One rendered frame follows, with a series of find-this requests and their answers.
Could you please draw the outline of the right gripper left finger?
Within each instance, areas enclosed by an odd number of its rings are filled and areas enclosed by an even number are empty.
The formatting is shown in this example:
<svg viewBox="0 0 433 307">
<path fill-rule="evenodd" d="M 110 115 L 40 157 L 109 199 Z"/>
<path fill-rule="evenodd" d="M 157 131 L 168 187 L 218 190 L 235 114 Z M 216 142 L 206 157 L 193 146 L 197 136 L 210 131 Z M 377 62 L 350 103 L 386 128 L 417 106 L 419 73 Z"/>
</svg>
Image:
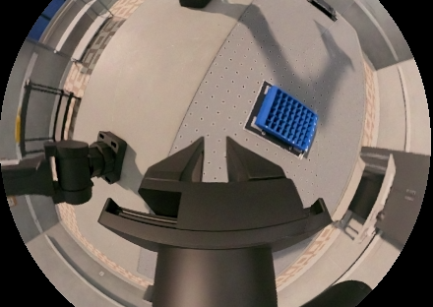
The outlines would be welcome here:
<svg viewBox="0 0 433 307">
<path fill-rule="evenodd" d="M 201 136 L 190 146 L 148 167 L 144 178 L 151 177 L 177 179 L 183 182 L 202 182 L 204 158 L 205 139 L 204 136 Z"/>
</svg>

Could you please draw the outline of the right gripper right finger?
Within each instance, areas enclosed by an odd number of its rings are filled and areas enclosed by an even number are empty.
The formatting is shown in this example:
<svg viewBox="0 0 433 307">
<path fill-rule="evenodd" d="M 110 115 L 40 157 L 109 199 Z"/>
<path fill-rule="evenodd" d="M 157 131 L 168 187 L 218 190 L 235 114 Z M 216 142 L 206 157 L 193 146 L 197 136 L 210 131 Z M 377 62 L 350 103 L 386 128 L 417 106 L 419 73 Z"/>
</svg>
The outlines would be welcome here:
<svg viewBox="0 0 433 307">
<path fill-rule="evenodd" d="M 225 152 L 228 182 L 286 178 L 281 166 L 242 147 L 229 136 L 226 136 Z"/>
</svg>

